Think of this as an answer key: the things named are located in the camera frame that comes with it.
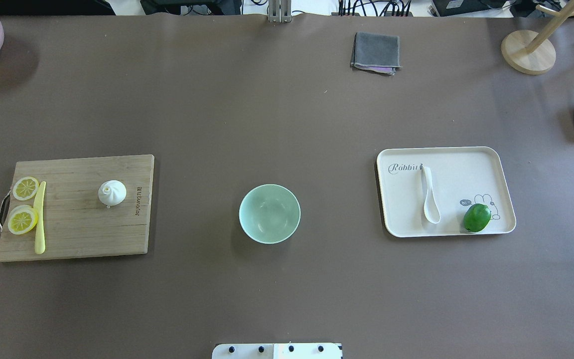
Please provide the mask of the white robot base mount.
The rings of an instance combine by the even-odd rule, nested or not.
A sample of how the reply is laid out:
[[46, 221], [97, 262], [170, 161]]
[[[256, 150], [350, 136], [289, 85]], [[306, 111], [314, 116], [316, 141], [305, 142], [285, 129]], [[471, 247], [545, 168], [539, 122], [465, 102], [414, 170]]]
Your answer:
[[241, 343], [221, 344], [212, 359], [341, 359], [337, 343]]

